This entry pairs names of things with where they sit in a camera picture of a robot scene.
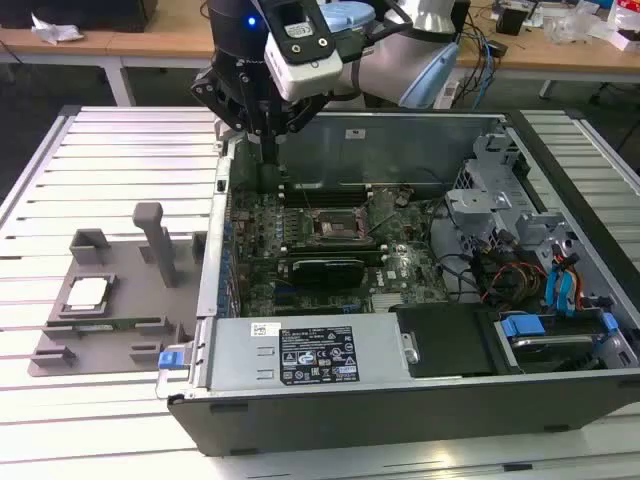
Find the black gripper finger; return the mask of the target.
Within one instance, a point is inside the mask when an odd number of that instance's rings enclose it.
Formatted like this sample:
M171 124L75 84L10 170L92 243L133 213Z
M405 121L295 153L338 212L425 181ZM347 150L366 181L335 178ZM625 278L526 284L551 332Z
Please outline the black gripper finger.
M235 132L259 145L259 159L276 163L269 78L250 66L210 66L194 80L191 93Z
M278 142L289 133L299 132L329 102L328 94L303 98L297 102L275 97L269 106L269 163L278 163Z

